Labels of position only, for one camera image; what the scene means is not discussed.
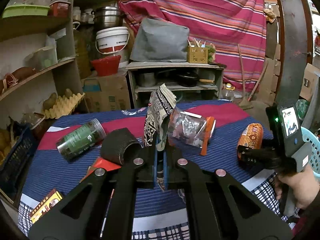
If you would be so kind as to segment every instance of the yellow box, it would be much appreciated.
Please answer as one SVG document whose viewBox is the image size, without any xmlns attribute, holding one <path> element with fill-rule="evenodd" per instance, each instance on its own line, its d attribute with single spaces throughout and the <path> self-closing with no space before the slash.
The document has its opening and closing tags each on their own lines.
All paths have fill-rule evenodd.
<svg viewBox="0 0 320 240">
<path fill-rule="evenodd" d="M 187 52 L 187 61 L 189 63 L 208 63 L 208 48 L 188 46 Z"/>
</svg>

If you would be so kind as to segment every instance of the silver bolt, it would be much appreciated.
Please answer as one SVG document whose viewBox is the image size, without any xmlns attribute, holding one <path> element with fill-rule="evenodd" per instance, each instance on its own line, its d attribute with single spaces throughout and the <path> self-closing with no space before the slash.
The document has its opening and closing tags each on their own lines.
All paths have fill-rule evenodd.
<svg viewBox="0 0 320 240">
<path fill-rule="evenodd" d="M 178 159 L 178 164 L 179 165 L 186 165 L 187 163 L 188 163 L 188 161 L 186 159 L 183 159 L 183 158 Z"/>
<path fill-rule="evenodd" d="M 216 174 L 219 176 L 219 177 L 224 177 L 227 173 L 225 170 L 223 169 L 218 169 L 216 170 Z"/>
<path fill-rule="evenodd" d="M 94 171 L 94 174 L 96 174 L 97 176 L 102 176 L 105 173 L 105 170 L 102 168 L 98 168 Z"/>
<path fill-rule="evenodd" d="M 141 165 L 141 164 L 143 164 L 143 159 L 142 158 L 135 158 L 133 160 L 133 163 L 136 165 Z"/>
</svg>

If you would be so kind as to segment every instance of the green plastic tray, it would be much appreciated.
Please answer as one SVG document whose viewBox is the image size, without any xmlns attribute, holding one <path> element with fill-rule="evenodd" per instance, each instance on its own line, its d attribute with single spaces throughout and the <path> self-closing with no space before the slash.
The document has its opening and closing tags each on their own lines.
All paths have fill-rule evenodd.
<svg viewBox="0 0 320 240">
<path fill-rule="evenodd" d="M 19 15 L 48 15 L 50 6 L 15 4 L 7 6 L 2 14 L 2 18 Z"/>
</svg>

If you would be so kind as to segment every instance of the door frame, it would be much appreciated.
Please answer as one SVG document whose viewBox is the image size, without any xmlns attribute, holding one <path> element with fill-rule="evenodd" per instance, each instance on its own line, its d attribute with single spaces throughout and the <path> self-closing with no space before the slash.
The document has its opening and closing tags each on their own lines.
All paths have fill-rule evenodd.
<svg viewBox="0 0 320 240">
<path fill-rule="evenodd" d="M 283 71 L 283 63 L 284 63 L 284 52 L 285 52 L 285 35 L 284 35 L 284 14 L 282 9 L 282 3 L 281 0 L 277 0 L 279 5 L 279 11 L 280 11 L 280 18 L 279 18 L 279 41 L 280 41 L 280 62 L 281 62 L 281 68 L 280 68 L 280 75 L 279 75 L 279 81 L 276 88 L 276 93 L 278 92 L 280 83 L 281 83 L 281 77 L 282 77 L 282 71 Z M 313 61 L 313 34 L 312 34 L 312 17 L 311 17 L 311 11 L 309 7 L 308 0 L 301 0 L 304 15 L 306 19 L 306 25 L 307 25 L 307 51 L 311 52 L 311 56 L 307 56 L 307 63 L 312 64 Z"/>
</svg>

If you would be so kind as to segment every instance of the door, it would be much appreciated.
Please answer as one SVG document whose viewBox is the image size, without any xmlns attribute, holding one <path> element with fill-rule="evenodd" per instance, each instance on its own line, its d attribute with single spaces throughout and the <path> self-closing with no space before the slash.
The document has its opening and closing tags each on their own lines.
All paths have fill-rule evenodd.
<svg viewBox="0 0 320 240">
<path fill-rule="evenodd" d="M 280 10 L 281 80 L 276 102 L 296 103 L 299 99 L 304 69 L 312 64 L 312 18 L 308 0 L 278 0 Z"/>
</svg>

